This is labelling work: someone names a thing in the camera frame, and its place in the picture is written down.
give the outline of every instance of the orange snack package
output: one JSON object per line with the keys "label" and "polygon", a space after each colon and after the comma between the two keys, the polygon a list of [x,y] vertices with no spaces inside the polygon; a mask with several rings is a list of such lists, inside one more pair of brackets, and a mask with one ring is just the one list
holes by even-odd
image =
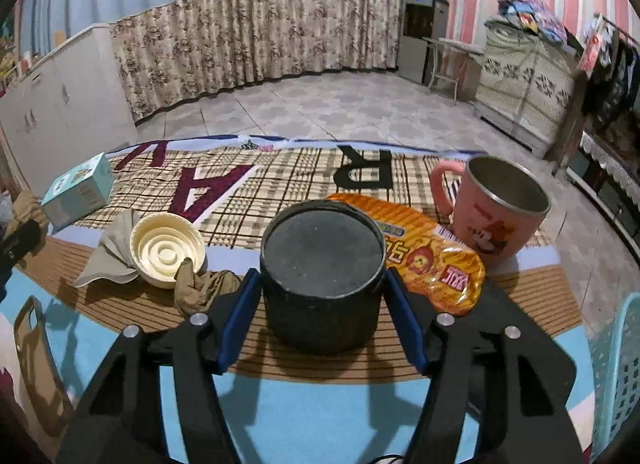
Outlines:
{"label": "orange snack package", "polygon": [[468,313],[480,298],[484,265],[452,232],[420,211],[354,193],[334,193],[375,220],[385,235],[386,266],[396,267],[406,288],[426,295],[439,312]]}

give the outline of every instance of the cardboard box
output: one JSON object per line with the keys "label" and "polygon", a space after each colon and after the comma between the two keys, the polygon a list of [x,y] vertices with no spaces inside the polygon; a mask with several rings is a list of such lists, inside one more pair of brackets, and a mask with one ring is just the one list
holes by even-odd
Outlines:
{"label": "cardboard box", "polygon": [[113,172],[104,153],[53,181],[42,199],[42,211],[55,230],[81,219],[109,201]]}

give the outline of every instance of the pink mug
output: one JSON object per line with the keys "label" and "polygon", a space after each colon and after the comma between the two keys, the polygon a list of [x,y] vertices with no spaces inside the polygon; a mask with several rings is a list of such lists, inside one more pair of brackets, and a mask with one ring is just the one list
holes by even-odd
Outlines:
{"label": "pink mug", "polygon": [[[447,171],[462,175],[455,207],[442,187]],[[489,155],[472,157],[466,164],[442,160],[429,179],[438,212],[453,213],[453,233],[477,251],[487,267],[522,249],[551,207],[531,173]]]}

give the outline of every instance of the teal plastic basket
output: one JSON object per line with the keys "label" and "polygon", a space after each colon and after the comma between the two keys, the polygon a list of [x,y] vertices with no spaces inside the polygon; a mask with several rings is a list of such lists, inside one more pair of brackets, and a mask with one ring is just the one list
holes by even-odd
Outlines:
{"label": "teal plastic basket", "polygon": [[640,398],[640,293],[625,300],[616,320],[593,342],[591,359],[596,387],[593,462]]}

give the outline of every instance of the blue gripper pad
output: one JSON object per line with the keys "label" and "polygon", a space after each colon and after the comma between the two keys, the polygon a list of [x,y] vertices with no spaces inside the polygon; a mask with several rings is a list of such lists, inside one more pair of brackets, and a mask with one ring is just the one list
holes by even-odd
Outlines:
{"label": "blue gripper pad", "polygon": [[222,298],[234,295],[237,297],[237,301],[229,312],[228,319],[226,319],[218,339],[217,374],[224,374],[228,367],[238,360],[249,325],[254,319],[261,292],[260,273],[255,269],[250,269],[242,280],[240,288],[235,293],[223,295],[214,300],[213,307],[215,307],[216,301],[219,299],[222,300]]}
{"label": "blue gripper pad", "polygon": [[386,307],[398,332],[402,350],[409,361],[422,375],[426,373],[427,357],[424,353],[425,334],[409,305],[407,290],[395,269],[387,269],[386,285],[383,291]]}

